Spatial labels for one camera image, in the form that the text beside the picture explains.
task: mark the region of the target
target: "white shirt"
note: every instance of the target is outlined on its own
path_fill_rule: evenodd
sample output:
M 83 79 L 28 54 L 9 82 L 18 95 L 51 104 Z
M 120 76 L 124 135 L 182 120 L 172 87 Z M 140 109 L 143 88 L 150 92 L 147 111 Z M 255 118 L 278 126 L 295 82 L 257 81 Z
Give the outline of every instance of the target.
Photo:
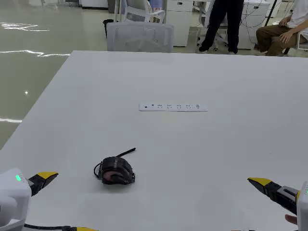
M 294 28 L 306 20 L 308 20 L 308 0 L 297 0 L 291 20 L 288 22 L 287 26 L 289 28 Z M 308 39 L 308 28 L 303 30 L 302 35 Z

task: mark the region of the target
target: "white table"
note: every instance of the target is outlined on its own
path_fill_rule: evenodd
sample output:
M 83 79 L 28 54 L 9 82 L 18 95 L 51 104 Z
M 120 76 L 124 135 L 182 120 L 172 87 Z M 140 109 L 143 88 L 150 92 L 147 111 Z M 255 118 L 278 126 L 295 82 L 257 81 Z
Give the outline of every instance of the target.
M 295 230 L 246 179 L 298 189 L 307 180 L 307 61 L 75 51 L 1 150 L 0 169 L 60 173 L 32 198 L 30 224 Z M 207 103 L 209 112 L 138 111 L 150 101 Z M 126 156 L 134 184 L 95 179 L 96 163 L 135 146 Z

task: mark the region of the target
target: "white mesh chair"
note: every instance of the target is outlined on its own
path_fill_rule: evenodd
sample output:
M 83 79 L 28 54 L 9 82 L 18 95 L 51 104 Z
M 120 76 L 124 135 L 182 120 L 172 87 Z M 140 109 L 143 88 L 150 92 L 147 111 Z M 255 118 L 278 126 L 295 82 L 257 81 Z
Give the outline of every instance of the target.
M 163 23 L 165 11 L 159 10 L 152 12 L 148 0 L 123 0 L 125 5 L 125 14 L 123 22 L 159 22 Z
M 213 5 L 214 5 L 215 0 L 206 0 L 203 2 L 203 5 L 200 6 L 200 13 L 199 13 L 199 23 L 203 26 L 203 28 L 208 29 L 209 21 L 210 21 L 210 16 L 212 13 Z M 196 40 L 197 40 L 197 47 L 199 47 L 203 41 L 201 37 L 205 37 L 205 34 L 201 35 L 201 31 L 203 28 L 199 28 L 197 35 L 196 35 Z M 220 32 L 226 34 L 228 29 L 228 20 L 227 16 L 225 16 L 224 20 L 221 22 L 219 29 L 215 35 L 215 40 L 213 43 L 214 50 L 218 50 L 218 42 L 223 42 L 227 44 L 228 42 L 219 34 Z
M 158 23 L 121 22 L 107 24 L 108 51 L 171 52 L 173 26 Z
M 308 51 L 308 42 L 299 43 L 299 41 L 300 41 L 300 36 L 301 36 L 301 35 L 302 35 L 302 31 L 300 31 L 300 32 L 297 34 L 297 44 L 296 44 L 296 47 L 292 47 L 292 48 L 297 49 L 297 50 Z

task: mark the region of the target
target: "white cabinet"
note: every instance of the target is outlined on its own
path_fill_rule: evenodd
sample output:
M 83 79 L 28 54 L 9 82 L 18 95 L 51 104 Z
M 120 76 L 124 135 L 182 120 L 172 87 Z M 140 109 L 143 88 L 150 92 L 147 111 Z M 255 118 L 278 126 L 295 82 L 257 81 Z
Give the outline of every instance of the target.
M 262 27 L 269 3 L 245 2 L 242 12 L 242 22 L 239 30 L 238 49 L 252 49 L 257 43 L 256 31 Z
M 167 1 L 166 23 L 174 26 L 174 46 L 187 46 L 192 6 L 192 1 Z
M 108 8 L 107 0 L 81 0 L 82 7 Z

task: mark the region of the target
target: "black pants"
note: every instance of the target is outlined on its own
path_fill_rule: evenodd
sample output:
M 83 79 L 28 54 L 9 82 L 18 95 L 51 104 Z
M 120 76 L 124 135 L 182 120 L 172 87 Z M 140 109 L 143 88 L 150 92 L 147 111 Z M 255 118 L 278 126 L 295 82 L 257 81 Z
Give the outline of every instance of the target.
M 208 30 L 202 47 L 205 50 L 213 45 L 218 28 L 227 14 L 229 51 L 237 53 L 239 43 L 239 27 L 241 23 L 244 0 L 215 0 Z

